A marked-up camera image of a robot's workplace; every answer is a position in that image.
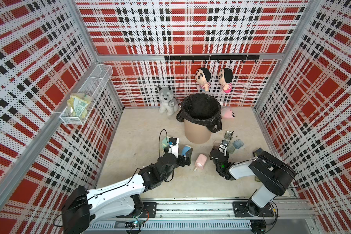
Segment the clear sharpener shavings tray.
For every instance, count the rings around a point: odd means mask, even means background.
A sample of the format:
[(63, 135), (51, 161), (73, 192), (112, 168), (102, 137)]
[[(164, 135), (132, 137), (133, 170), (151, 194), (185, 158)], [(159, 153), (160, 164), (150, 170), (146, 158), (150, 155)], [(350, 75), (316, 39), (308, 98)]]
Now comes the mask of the clear sharpener shavings tray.
[(235, 152), (236, 148), (233, 144), (229, 144), (227, 147), (227, 153), (233, 154)]

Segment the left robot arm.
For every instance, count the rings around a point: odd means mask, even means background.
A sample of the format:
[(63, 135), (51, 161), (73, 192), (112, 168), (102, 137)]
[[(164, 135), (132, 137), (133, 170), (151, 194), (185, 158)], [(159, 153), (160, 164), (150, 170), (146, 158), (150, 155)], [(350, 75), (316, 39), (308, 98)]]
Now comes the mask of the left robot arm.
[(81, 234), (92, 223), (112, 217), (135, 217), (144, 210), (140, 194), (170, 182), (174, 170), (191, 164), (193, 149), (184, 147), (181, 155), (165, 153), (157, 162), (137, 169), (123, 181), (98, 189), (76, 188), (61, 208), (63, 232)]

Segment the light green pencil sharpener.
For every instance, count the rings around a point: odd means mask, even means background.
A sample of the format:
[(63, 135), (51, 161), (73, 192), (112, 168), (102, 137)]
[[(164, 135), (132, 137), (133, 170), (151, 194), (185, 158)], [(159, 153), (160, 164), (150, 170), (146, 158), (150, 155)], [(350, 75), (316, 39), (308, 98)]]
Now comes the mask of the light green pencil sharpener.
[(165, 137), (162, 141), (161, 141), (161, 148), (165, 149), (168, 145), (169, 145), (169, 137)]

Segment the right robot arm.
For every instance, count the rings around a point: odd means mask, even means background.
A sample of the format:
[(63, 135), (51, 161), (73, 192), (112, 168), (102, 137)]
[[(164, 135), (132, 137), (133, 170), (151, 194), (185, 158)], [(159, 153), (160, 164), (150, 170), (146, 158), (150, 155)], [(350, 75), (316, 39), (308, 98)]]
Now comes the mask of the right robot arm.
[(253, 158), (242, 162), (229, 162), (228, 153), (214, 148), (210, 160), (215, 164), (216, 172), (225, 180), (237, 180), (243, 177), (256, 176), (262, 183), (246, 202), (242, 212), (253, 217), (263, 214), (271, 200), (284, 195), (295, 180), (296, 173), (283, 161), (261, 149), (253, 152)]

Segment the pink tinted shavings tray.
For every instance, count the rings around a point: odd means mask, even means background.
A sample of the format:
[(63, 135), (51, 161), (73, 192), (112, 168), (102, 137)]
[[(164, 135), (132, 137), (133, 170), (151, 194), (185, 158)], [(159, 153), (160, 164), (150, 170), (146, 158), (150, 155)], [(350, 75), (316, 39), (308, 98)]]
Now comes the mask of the pink tinted shavings tray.
[(214, 148), (218, 148), (221, 145), (221, 141), (214, 141)]

